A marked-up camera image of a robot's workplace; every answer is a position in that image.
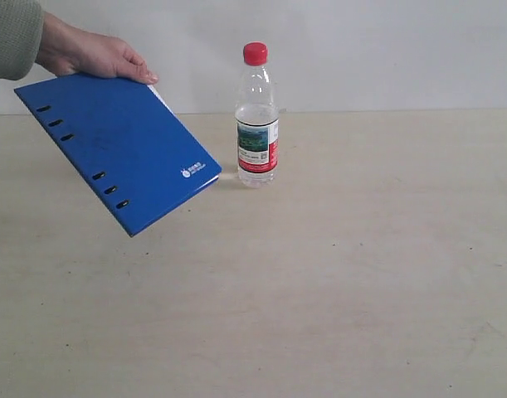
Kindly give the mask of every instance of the logo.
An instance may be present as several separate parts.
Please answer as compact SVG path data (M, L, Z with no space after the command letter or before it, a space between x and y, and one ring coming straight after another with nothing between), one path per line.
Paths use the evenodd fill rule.
M205 167L205 163L195 163L189 168L184 168L181 173L185 178L191 177L195 172L199 172Z

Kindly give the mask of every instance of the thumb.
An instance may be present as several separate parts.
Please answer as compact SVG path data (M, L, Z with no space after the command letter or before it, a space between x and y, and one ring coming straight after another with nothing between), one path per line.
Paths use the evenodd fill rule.
M158 81L157 75L148 70L146 64L135 65L125 59L122 59L117 66L117 76L135 80L146 85L153 85Z

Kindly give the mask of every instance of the bottle cap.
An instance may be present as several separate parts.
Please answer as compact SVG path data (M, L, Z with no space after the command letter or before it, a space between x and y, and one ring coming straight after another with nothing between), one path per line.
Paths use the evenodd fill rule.
M268 61L268 47L264 43L253 42L244 46L244 62L249 66L261 66Z

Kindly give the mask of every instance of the bottle label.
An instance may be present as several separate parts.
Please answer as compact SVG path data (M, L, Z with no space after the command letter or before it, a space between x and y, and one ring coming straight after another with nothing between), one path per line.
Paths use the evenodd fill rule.
M237 122L238 165L247 172L270 172L277 166L279 120L264 126Z

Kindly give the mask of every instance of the blue folder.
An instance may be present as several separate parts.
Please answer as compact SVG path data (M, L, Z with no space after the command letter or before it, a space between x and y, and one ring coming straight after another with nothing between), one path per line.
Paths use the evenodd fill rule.
M147 85L75 74L15 92L129 236L222 172Z

